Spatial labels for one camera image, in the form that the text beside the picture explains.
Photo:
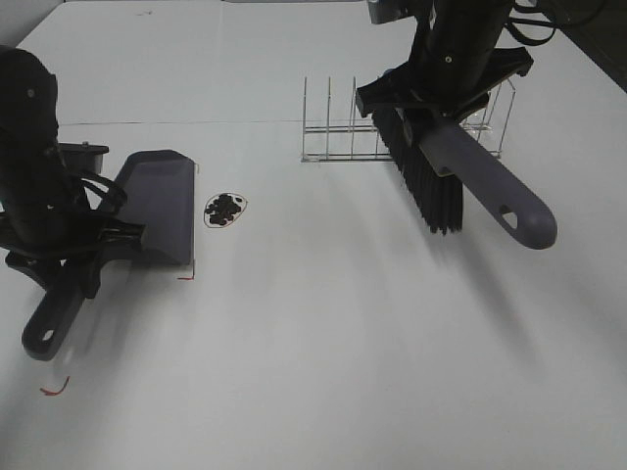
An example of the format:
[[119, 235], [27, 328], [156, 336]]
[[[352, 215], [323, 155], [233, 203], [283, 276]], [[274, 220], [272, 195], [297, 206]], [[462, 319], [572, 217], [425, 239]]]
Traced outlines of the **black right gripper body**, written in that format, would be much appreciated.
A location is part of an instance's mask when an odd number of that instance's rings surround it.
[[476, 89], [505, 25], [503, 9], [414, 9], [410, 90], [442, 111]]

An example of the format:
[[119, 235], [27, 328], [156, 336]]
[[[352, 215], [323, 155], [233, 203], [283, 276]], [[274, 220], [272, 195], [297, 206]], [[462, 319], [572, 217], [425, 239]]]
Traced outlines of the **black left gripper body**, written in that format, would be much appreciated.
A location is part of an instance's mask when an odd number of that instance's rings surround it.
[[59, 146], [3, 146], [1, 206], [5, 262], [48, 289], [64, 259], [101, 248], [100, 231], [118, 214], [118, 184], [68, 171]]

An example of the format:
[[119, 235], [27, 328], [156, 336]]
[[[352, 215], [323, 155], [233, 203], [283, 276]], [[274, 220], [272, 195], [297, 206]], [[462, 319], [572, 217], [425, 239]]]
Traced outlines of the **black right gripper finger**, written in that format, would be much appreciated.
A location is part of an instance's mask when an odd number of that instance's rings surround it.
[[486, 107], [489, 102], [488, 93], [493, 88], [515, 74], [525, 76], [533, 63], [533, 58], [524, 47], [495, 48], [473, 91], [474, 100], [471, 102], [470, 112], [474, 113]]
[[361, 116], [368, 116], [380, 109], [413, 106], [416, 99], [410, 90], [408, 67], [398, 66], [386, 70], [376, 80], [358, 87], [355, 100]]

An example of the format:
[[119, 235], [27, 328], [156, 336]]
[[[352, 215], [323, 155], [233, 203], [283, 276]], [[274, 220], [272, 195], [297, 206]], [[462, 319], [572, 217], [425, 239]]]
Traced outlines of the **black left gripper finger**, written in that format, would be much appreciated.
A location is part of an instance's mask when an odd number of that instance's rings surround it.
[[130, 247], [141, 250], [146, 232], [144, 224], [108, 219], [100, 231], [100, 242], [108, 246]]
[[77, 286], [86, 299], [94, 299], [101, 287], [101, 270], [108, 262], [105, 251], [72, 256], [66, 259], [61, 278]]

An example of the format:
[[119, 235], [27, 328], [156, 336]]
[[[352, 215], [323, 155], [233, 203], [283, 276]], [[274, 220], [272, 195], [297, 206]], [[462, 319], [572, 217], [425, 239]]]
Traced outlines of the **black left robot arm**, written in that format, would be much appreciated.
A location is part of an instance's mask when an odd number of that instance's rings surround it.
[[101, 284], [103, 253], [138, 250], [145, 228], [117, 218], [127, 194], [87, 166], [103, 146], [63, 146], [55, 74], [26, 50], [1, 48], [1, 246], [49, 289], [63, 265], [77, 270], [83, 295]]

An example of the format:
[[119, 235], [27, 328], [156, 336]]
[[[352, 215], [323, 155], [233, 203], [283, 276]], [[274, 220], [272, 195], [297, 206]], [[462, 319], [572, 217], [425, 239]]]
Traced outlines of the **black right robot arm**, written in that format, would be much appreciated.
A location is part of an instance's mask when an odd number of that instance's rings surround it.
[[413, 18], [416, 30], [407, 61], [358, 88], [356, 106], [362, 117], [384, 109], [425, 109], [465, 118], [495, 86], [529, 72], [533, 60], [526, 49], [542, 42], [524, 35], [520, 25], [578, 28], [605, 6], [600, 2], [584, 18], [559, 22], [541, 6], [515, 1], [370, 1], [373, 24]]

